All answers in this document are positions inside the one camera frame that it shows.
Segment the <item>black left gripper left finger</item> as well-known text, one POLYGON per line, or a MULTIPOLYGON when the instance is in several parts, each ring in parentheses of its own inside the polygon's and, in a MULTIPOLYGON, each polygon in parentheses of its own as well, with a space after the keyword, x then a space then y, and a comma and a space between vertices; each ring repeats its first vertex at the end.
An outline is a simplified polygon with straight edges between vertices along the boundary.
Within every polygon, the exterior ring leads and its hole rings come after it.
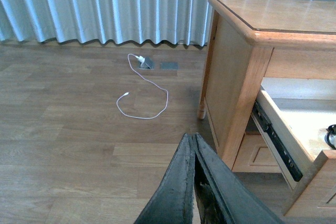
POLYGON ((184 134, 157 190, 135 223, 192 223, 195 151, 184 134))

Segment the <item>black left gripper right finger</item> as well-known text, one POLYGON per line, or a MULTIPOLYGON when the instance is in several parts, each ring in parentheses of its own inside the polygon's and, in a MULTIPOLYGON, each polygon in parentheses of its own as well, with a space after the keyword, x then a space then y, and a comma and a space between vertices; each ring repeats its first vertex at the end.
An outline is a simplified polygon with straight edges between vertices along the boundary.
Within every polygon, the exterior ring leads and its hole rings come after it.
POLYGON ((195 193, 201 223, 283 223, 251 193, 198 133, 195 193))

